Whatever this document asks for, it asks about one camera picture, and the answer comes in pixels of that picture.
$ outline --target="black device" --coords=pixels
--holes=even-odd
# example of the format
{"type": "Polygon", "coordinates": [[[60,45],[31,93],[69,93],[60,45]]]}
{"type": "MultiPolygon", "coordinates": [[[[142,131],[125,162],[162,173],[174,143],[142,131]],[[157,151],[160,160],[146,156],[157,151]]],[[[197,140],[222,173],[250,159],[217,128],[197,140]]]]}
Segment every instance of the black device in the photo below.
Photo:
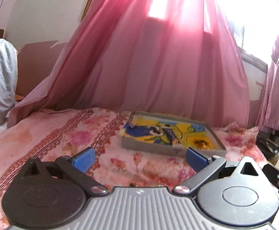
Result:
{"type": "Polygon", "coordinates": [[[54,162],[29,158],[10,184],[2,208],[21,229],[273,229],[279,208],[279,171],[261,170],[251,157],[227,163],[189,148],[197,173],[174,187],[114,187],[86,176],[93,148],[54,162]]]}

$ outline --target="curtain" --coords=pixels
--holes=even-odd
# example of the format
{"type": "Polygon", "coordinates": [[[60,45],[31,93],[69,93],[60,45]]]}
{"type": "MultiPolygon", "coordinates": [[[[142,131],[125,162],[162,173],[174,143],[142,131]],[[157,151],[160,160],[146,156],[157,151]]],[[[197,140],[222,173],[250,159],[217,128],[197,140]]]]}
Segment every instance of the curtain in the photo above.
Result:
{"type": "Polygon", "coordinates": [[[245,127],[249,87],[217,0],[93,0],[8,126],[46,107],[141,110],[245,127]]]}
{"type": "Polygon", "coordinates": [[[275,133],[275,130],[279,130],[279,66],[277,60],[279,58],[279,21],[278,24],[271,28],[270,34],[277,30],[278,33],[274,34],[274,44],[271,49],[271,60],[268,63],[269,68],[267,71],[266,85],[264,90],[263,102],[260,107],[259,116],[256,120],[256,125],[264,132],[275,133]]]}

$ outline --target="yellow and blue artwork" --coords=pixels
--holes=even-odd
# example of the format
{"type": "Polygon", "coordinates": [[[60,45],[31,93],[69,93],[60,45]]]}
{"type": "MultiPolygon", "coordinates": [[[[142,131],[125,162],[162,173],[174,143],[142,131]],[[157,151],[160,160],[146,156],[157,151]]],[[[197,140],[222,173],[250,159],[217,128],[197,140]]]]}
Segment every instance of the yellow and blue artwork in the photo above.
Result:
{"type": "Polygon", "coordinates": [[[166,144],[184,148],[194,147],[205,150],[215,149],[211,140],[206,136],[202,124],[134,115],[131,122],[124,126],[122,135],[152,144],[166,144]]]}

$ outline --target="window sill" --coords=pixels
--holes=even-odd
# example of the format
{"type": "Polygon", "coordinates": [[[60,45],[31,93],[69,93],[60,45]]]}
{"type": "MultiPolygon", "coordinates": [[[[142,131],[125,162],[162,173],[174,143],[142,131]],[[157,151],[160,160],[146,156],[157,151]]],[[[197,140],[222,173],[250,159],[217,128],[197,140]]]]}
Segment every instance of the window sill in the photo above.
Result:
{"type": "Polygon", "coordinates": [[[254,67],[260,69],[261,71],[267,73],[268,66],[265,62],[261,61],[257,57],[253,56],[252,54],[247,53],[244,49],[239,47],[239,51],[241,54],[241,58],[243,61],[253,65],[254,67]]]}

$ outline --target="pink wall section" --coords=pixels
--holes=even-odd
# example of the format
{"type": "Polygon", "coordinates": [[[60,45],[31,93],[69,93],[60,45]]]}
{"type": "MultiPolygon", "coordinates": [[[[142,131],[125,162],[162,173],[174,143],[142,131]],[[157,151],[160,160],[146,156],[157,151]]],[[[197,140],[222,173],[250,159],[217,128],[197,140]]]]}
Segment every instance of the pink wall section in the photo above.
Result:
{"type": "Polygon", "coordinates": [[[51,72],[66,43],[52,47],[57,41],[26,44],[18,53],[16,93],[26,96],[51,72]]]}

